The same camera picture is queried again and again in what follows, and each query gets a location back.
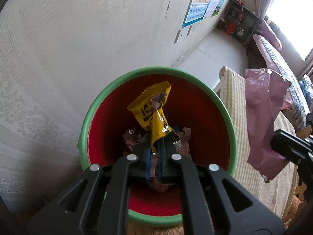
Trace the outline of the dark corner shelf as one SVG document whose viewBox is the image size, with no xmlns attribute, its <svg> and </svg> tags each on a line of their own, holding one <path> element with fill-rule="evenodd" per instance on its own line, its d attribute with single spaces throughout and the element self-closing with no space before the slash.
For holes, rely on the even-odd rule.
<svg viewBox="0 0 313 235">
<path fill-rule="evenodd" d="M 237 25 L 237 31 L 230 36 L 234 37 L 245 47 L 250 43 L 261 21 L 250 9 L 235 0 L 230 0 L 225 13 L 220 18 L 218 29 L 226 33 L 226 24 L 228 22 L 235 23 Z"/>
</svg>

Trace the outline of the blue patterned pillow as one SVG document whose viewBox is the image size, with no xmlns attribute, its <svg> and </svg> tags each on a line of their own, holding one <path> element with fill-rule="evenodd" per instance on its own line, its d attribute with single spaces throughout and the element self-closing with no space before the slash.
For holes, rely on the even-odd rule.
<svg viewBox="0 0 313 235">
<path fill-rule="evenodd" d="M 310 80 L 310 77 L 305 74 L 301 81 L 299 81 L 301 90 L 303 92 L 303 95 L 305 96 L 307 105 L 309 107 L 310 113 L 312 113 L 313 110 L 313 88 L 312 88 L 312 82 Z"/>
</svg>

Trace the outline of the wooden chair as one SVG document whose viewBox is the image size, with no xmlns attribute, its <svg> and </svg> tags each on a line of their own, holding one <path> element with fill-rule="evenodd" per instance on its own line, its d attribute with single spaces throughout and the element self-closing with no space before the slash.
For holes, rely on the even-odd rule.
<svg viewBox="0 0 313 235">
<path fill-rule="evenodd" d="M 301 160 L 297 161 L 298 175 L 302 184 L 296 194 L 303 195 L 303 200 L 309 202 L 312 198 L 312 126 L 302 129 L 298 134 Z"/>
</svg>

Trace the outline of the bed with checked quilt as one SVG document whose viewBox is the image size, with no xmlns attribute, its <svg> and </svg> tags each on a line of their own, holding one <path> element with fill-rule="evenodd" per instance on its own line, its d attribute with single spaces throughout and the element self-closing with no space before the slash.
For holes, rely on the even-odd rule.
<svg viewBox="0 0 313 235">
<path fill-rule="evenodd" d="M 306 127 L 306 116 L 309 113 L 309 107 L 296 76 L 282 55 L 268 40 L 258 34 L 253 35 L 253 40 L 266 67 L 279 74 L 290 84 L 286 90 L 281 110 L 294 126 L 296 132 L 304 129 Z"/>
</svg>

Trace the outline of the yellow snack wrapper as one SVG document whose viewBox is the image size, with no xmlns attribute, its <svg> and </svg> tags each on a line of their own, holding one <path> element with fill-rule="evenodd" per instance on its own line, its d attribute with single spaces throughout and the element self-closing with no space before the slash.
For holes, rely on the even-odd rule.
<svg viewBox="0 0 313 235">
<path fill-rule="evenodd" d="M 171 84 L 163 81 L 146 88 L 128 107 L 136 120 L 151 133 L 151 150 L 157 151 L 157 141 L 167 138 L 169 142 L 179 141 L 179 136 L 170 127 L 163 112 Z"/>
</svg>

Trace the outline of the purple pillow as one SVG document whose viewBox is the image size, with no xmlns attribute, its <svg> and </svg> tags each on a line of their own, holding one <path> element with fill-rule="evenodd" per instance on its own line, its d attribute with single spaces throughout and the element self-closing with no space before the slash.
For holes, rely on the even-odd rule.
<svg viewBox="0 0 313 235">
<path fill-rule="evenodd" d="M 258 34 L 262 35 L 278 52 L 282 51 L 283 47 L 281 40 L 279 40 L 277 35 L 264 19 L 262 19 L 261 23 L 257 26 L 256 31 Z"/>
</svg>

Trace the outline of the red bucket on floor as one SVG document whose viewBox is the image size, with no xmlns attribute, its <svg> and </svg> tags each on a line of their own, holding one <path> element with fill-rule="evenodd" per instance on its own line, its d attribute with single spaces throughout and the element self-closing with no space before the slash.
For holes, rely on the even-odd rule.
<svg viewBox="0 0 313 235">
<path fill-rule="evenodd" d="M 232 35 L 233 33 L 235 33 L 237 31 L 237 25 L 233 22 L 228 22 L 226 24 L 226 33 L 228 35 Z"/>
</svg>

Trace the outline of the pink plastic bag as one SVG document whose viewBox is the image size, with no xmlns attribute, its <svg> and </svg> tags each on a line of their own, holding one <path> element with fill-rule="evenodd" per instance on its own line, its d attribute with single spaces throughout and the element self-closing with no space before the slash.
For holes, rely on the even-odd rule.
<svg viewBox="0 0 313 235">
<path fill-rule="evenodd" d="M 289 82 L 271 69 L 247 69 L 245 83 L 247 132 L 250 154 L 247 160 L 266 183 L 288 164 L 271 148 L 274 121 L 281 111 Z"/>
</svg>

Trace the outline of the beige checked table cloth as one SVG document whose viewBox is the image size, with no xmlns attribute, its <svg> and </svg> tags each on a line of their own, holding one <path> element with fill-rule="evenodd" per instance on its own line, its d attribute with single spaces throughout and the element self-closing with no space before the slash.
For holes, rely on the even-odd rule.
<svg viewBox="0 0 313 235">
<path fill-rule="evenodd" d="M 237 142 L 233 176 L 282 219 L 292 206 L 297 168 L 273 151 L 270 141 L 276 129 L 295 134 L 281 113 L 289 86 L 288 80 L 271 69 L 248 69 L 245 78 L 226 66 L 220 69 L 220 98 Z"/>
</svg>

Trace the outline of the orange fuzzy cushion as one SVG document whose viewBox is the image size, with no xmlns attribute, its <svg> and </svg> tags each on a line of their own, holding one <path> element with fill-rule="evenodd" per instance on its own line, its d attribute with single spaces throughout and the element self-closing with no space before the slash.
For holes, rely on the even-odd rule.
<svg viewBox="0 0 313 235">
<path fill-rule="evenodd" d="M 183 225 L 175 227 L 151 227 L 133 221 L 128 222 L 127 234 L 129 235 L 184 235 Z"/>
</svg>

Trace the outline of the white wall socket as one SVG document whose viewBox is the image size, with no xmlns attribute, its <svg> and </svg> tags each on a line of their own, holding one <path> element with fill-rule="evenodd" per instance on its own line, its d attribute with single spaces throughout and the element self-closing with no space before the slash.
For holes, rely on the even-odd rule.
<svg viewBox="0 0 313 235">
<path fill-rule="evenodd" d="M 175 40 L 174 40 L 174 44 L 176 44 L 178 42 L 180 35 L 181 35 L 181 30 L 179 29 L 177 34 L 176 34 L 176 37 L 175 37 Z"/>
</svg>

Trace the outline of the blue pinyin wall poster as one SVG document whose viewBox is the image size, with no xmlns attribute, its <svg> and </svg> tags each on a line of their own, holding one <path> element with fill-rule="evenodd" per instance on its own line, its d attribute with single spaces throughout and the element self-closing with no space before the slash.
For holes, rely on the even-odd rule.
<svg viewBox="0 0 313 235">
<path fill-rule="evenodd" d="M 191 0 L 187 9 L 182 28 L 203 19 L 210 0 Z"/>
</svg>

